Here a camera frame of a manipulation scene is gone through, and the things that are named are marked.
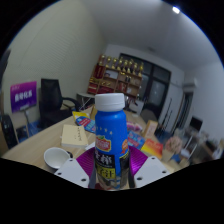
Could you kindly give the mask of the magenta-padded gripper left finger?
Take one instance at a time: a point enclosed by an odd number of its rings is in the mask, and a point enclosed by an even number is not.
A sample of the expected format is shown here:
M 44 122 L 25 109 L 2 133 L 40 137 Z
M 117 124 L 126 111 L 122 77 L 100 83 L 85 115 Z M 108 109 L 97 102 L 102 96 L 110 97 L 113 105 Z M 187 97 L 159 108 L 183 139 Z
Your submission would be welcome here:
M 68 180 L 83 188 L 94 189 L 96 184 L 96 171 L 92 147 L 76 159 L 68 159 L 62 167 L 55 172 L 65 180 Z

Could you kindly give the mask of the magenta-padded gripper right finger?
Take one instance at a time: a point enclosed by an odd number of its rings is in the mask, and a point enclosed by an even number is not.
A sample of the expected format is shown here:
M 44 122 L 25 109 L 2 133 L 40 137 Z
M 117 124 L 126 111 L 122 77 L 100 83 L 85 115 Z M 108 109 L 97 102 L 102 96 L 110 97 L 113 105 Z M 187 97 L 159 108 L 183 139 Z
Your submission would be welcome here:
M 129 151 L 128 182 L 130 188 L 141 188 L 170 174 L 157 157 L 148 157 L 133 146 L 129 147 Z

